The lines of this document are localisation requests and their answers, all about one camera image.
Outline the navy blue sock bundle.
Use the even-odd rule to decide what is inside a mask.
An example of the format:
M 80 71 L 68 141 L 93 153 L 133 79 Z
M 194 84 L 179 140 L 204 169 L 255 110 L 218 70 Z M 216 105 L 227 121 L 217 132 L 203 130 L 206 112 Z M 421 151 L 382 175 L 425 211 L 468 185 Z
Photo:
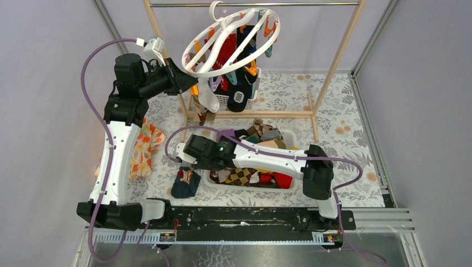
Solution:
M 180 167 L 171 188 L 171 196 L 176 199 L 194 197 L 198 190 L 201 176 L 189 167 Z

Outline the white round clip hanger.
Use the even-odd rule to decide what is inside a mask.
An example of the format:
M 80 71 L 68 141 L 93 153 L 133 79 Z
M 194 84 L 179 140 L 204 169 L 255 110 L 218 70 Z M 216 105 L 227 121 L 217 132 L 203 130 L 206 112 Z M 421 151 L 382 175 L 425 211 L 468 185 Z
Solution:
M 270 58 L 278 40 L 281 20 L 268 8 L 253 7 L 226 17 L 217 17 L 210 4 L 214 23 L 188 44 L 181 58 L 184 71 L 197 78 L 235 76 L 237 69 L 251 71 L 259 56 Z

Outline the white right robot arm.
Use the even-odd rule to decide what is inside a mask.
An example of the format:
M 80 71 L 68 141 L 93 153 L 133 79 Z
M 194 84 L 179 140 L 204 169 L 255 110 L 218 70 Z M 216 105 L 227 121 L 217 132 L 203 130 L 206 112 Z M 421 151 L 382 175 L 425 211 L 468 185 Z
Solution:
M 333 229 L 341 222 L 332 189 L 333 161 L 317 145 L 306 150 L 279 149 L 233 137 L 214 141 L 191 135 L 187 142 L 177 144 L 175 152 L 181 161 L 201 170 L 252 168 L 288 175 L 301 181 L 303 194 L 316 201 L 324 228 Z

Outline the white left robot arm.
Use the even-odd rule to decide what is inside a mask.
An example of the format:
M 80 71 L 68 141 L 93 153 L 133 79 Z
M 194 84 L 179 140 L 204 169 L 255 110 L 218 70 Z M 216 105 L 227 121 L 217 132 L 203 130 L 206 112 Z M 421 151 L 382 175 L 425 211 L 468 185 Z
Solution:
M 97 228 L 135 231 L 151 220 L 158 228 L 171 225 L 173 215 L 165 200 L 129 202 L 127 183 L 131 158 L 148 100 L 165 93 L 177 96 L 197 79 L 182 71 L 170 58 L 153 67 L 135 53 L 115 60 L 116 79 L 100 118 L 105 125 L 105 144 L 99 177 L 88 201 L 79 202 L 77 215 Z

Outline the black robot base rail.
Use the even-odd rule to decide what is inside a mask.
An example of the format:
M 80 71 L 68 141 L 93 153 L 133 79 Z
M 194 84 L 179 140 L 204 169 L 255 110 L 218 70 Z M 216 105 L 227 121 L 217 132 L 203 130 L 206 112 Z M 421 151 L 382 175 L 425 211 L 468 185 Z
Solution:
M 317 208 L 306 207 L 198 207 L 176 206 L 164 217 L 152 220 L 150 229 L 189 230 L 204 226 L 287 226 L 294 231 L 316 232 L 356 229 L 353 212 L 342 210 L 335 219 L 322 217 Z

